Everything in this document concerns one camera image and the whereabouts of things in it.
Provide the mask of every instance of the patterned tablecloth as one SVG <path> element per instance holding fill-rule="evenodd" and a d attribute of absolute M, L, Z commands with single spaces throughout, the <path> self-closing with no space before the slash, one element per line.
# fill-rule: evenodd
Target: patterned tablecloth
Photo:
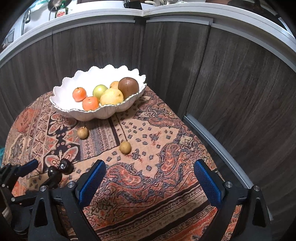
<path fill-rule="evenodd" d="M 201 141 L 148 87 L 133 106 L 107 120 L 79 122 L 56 112 L 49 96 L 39 97 L 16 119 L 9 132 L 4 164 L 24 164 L 36 158 L 38 169 L 20 178 L 13 194 L 38 190 L 51 165 L 61 158 L 74 163 L 61 186 L 76 180 L 102 159 L 107 174 L 91 205 L 84 208 L 89 222 L 103 241 L 198 240 L 216 213 L 193 173 L 193 163 L 202 158 L 216 168 Z M 76 131 L 86 126 L 89 137 L 80 140 Z M 131 143 L 123 155 L 119 144 Z M 229 239 L 238 209 L 225 234 Z M 64 225 L 71 238 L 65 210 Z"/>

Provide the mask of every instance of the fruit bowl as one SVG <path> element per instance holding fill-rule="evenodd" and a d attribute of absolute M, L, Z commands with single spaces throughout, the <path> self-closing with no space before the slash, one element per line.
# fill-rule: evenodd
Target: fruit bowl
<path fill-rule="evenodd" d="M 97 85 L 103 84 L 109 87 L 113 81 L 119 81 L 124 77 L 134 78 L 139 84 L 139 92 L 117 105 L 100 105 L 96 110 L 84 111 L 82 102 L 75 102 L 72 97 L 73 90 L 77 87 L 83 87 L 87 96 L 92 96 L 93 89 Z M 50 101 L 58 112 L 65 117 L 75 118 L 79 121 L 89 121 L 94 118 L 107 119 L 116 112 L 126 111 L 143 95 L 147 86 L 145 80 L 146 75 L 140 76 L 138 69 L 130 71 L 126 66 L 116 69 L 112 65 L 99 69 L 92 66 L 87 72 L 78 70 L 74 77 L 65 77 L 61 86 L 54 87 L 54 95 L 50 97 Z"/>

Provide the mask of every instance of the table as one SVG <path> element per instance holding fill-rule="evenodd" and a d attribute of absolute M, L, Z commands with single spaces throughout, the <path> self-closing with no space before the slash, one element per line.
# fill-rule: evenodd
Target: table
<path fill-rule="evenodd" d="M 149 87 L 129 110 L 89 122 L 57 113 L 49 101 L 52 94 L 35 100 L 10 129 L 4 164 L 39 161 L 37 170 L 19 179 L 15 196 L 38 190 L 48 178 L 48 167 L 58 166 L 61 158 L 72 161 L 75 169 L 63 176 L 60 186 L 102 159 L 106 176 L 83 211 L 103 241 L 199 239 L 217 210 L 195 178 L 193 163 L 202 158 L 211 170 L 216 165 L 201 141 Z M 76 135 L 81 126 L 90 130 L 85 140 Z M 119 151 L 124 140 L 132 146 L 128 155 Z M 230 238 L 238 213 L 237 208 L 223 240 Z M 75 239 L 63 208 L 60 214 Z"/>

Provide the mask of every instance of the bottle label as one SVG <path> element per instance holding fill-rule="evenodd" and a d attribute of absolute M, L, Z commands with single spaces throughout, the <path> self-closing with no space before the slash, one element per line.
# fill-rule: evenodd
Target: bottle label
<path fill-rule="evenodd" d="M 66 9 L 65 8 L 59 9 L 57 11 L 57 17 L 63 16 L 63 15 L 66 15 Z"/>

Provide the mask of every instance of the dish soap bottle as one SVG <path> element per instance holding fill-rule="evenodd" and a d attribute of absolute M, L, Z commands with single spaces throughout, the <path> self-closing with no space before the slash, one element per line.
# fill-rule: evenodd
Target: dish soap bottle
<path fill-rule="evenodd" d="M 62 1 L 62 4 L 59 8 L 59 10 L 56 11 L 55 17 L 60 17 L 68 14 L 68 8 L 65 6 L 65 1 Z"/>

